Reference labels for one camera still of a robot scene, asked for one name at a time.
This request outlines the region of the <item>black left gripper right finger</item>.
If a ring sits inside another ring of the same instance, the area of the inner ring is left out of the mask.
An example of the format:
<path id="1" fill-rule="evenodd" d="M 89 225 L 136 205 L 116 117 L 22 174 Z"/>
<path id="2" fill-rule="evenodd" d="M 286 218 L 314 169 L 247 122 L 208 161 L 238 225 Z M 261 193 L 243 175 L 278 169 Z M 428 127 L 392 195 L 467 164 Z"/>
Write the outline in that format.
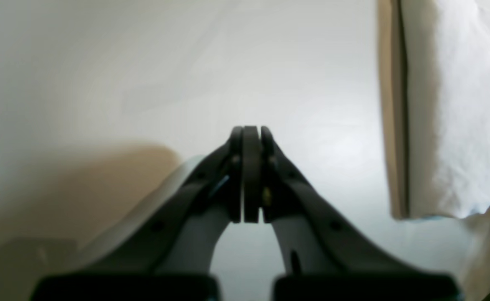
<path id="1" fill-rule="evenodd" d="M 451 276 L 411 267 L 323 199 L 267 127 L 244 127 L 244 220 L 275 232 L 286 276 L 274 301 L 462 301 Z"/>

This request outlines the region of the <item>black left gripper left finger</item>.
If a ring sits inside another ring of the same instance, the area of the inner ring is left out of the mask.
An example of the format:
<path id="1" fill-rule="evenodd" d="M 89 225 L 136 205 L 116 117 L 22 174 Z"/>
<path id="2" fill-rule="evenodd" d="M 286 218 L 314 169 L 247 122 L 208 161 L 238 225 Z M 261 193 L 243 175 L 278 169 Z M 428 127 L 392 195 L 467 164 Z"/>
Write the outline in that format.
<path id="1" fill-rule="evenodd" d="M 219 301 L 209 274 L 224 229 L 241 217 L 243 128 L 113 251 L 83 269 L 41 280 L 33 301 Z"/>

